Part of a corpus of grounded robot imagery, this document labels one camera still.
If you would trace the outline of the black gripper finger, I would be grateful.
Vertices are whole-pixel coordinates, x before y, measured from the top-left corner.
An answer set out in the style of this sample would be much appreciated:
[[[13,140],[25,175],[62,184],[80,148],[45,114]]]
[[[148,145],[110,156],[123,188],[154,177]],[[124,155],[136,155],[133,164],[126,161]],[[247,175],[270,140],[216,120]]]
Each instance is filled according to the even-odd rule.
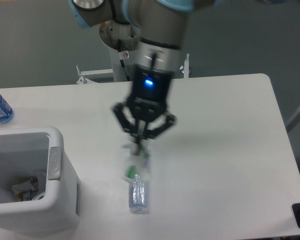
[[[142,145],[148,139],[154,140],[155,138],[162,135],[165,131],[169,130],[176,124],[177,117],[173,115],[171,112],[167,111],[163,114],[163,116],[165,116],[165,118],[164,118],[164,122],[161,125],[153,129],[150,129],[148,128],[149,123],[146,122],[145,125],[141,128],[141,134],[139,137],[140,145]]]
[[[138,134],[139,121],[135,119],[134,123],[131,123],[124,114],[125,107],[126,105],[124,102],[117,102],[113,106],[112,111],[116,116],[122,130],[133,138],[132,142],[135,144],[140,144],[140,136]]]

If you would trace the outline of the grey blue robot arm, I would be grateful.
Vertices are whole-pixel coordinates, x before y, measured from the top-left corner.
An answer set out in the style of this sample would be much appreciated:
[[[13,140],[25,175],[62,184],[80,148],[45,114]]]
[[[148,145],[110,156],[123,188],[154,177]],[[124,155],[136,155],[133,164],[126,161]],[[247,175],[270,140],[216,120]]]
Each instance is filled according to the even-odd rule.
[[[137,146],[175,124],[167,96],[191,13],[212,0],[71,0],[69,6],[85,27],[114,21],[140,30],[132,86],[127,99],[113,107],[124,132]]]

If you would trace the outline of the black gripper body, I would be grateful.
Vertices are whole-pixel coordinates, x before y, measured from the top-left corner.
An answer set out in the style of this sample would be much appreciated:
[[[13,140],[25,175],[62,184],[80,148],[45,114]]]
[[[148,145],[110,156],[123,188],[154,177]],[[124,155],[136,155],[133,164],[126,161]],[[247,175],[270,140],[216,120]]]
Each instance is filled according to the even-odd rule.
[[[167,110],[167,95],[174,73],[136,64],[126,105],[136,120],[148,123]]]

